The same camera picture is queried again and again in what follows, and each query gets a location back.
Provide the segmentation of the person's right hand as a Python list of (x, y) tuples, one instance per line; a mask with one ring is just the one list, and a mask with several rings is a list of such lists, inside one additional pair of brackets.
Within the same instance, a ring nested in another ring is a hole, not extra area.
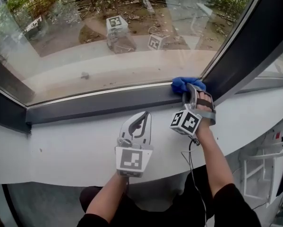
[(197, 105), (205, 106), (210, 111), (214, 110), (214, 103), (211, 96), (204, 91), (197, 91)]

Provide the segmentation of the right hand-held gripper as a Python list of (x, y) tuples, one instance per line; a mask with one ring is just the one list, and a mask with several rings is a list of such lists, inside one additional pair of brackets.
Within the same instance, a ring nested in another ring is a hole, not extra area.
[(216, 124), (216, 111), (214, 104), (210, 102), (200, 102), (200, 105), (209, 107), (211, 111), (197, 109), (197, 92), (199, 87), (187, 83), (186, 88), (188, 91), (182, 95), (183, 110), (172, 115), (170, 128), (181, 135), (193, 136), (203, 119), (210, 120), (210, 126)]

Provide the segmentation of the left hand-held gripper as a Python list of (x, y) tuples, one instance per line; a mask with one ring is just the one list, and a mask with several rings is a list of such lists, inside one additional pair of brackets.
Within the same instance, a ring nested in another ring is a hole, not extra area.
[(153, 153), (151, 142), (152, 116), (148, 111), (126, 120), (115, 147), (116, 170), (125, 177), (142, 177)]

